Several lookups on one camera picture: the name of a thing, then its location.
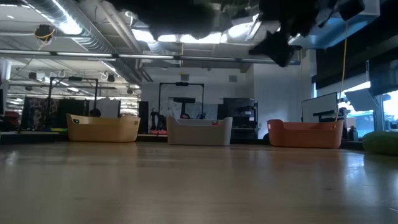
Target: wooden floor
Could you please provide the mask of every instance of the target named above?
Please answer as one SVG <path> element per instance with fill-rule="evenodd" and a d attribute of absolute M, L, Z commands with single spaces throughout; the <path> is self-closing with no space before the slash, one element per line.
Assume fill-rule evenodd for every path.
<path fill-rule="evenodd" d="M 398 158 L 265 146 L 0 146 L 0 223 L 398 223 Z"/>

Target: red object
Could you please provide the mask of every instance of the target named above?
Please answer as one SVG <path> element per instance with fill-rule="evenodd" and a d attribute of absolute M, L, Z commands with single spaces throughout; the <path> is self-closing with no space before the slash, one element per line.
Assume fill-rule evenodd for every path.
<path fill-rule="evenodd" d="M 268 122 L 269 140 L 278 147 L 318 147 L 338 149 L 343 121 L 329 123 L 291 123 L 279 119 Z"/>

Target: cable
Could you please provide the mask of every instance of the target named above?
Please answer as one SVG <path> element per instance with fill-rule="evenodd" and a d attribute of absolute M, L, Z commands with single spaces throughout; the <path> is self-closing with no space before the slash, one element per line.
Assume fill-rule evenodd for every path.
<path fill-rule="evenodd" d="M 348 33 L 348 21 L 346 22 L 346 38 L 344 41 L 344 56 L 343 56 L 343 76 L 341 78 L 341 89 L 340 89 L 340 94 L 338 97 L 338 104 L 341 103 L 341 94 L 343 93 L 343 85 L 344 85 L 344 77 L 346 75 L 346 58 L 347 58 L 347 33 Z M 335 122 L 338 119 L 338 109 L 337 109 L 337 114 L 336 114 L 336 119 Z"/>
<path fill-rule="evenodd" d="M 47 39 L 48 39 L 49 37 L 51 37 L 51 36 L 55 33 L 55 31 L 56 31 L 56 29 L 53 29 L 52 32 L 51 32 L 50 34 L 47 34 L 47 35 L 44 35 L 44 36 L 37 36 L 37 35 L 35 34 L 35 37 L 38 38 L 38 39 L 44 39 L 44 38 L 45 38 L 45 41 L 47 41 Z"/>

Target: white wall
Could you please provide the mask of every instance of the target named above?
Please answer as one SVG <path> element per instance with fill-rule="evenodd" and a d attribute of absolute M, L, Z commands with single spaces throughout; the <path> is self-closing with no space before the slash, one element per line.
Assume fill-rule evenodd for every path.
<path fill-rule="evenodd" d="M 259 138 L 268 133 L 267 121 L 270 119 L 301 121 L 301 102 L 312 95 L 311 76 L 316 72 L 314 56 L 315 51 L 309 50 L 302 65 L 286 68 L 253 65 L 254 98 L 259 102 Z"/>
<path fill-rule="evenodd" d="M 246 80 L 246 74 L 239 69 L 214 68 L 208 71 L 202 68 L 146 68 L 148 74 L 154 79 L 153 83 L 142 84 L 142 101 L 148 101 L 150 109 L 157 109 L 160 82 L 180 82 L 180 72 L 190 75 L 189 83 L 205 84 L 205 103 L 221 104 L 223 98 L 253 98 L 252 83 Z M 238 82 L 230 83 L 229 76 L 236 75 Z M 201 102 L 200 86 L 163 86 L 162 99 L 170 97 L 190 97 Z"/>

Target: whiteboard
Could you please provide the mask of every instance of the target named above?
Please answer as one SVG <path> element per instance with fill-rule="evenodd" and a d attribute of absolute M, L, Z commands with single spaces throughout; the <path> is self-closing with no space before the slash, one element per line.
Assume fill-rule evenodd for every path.
<path fill-rule="evenodd" d="M 319 117 L 314 113 L 333 110 L 337 113 L 337 93 L 319 96 L 302 102 L 303 122 L 319 122 Z"/>

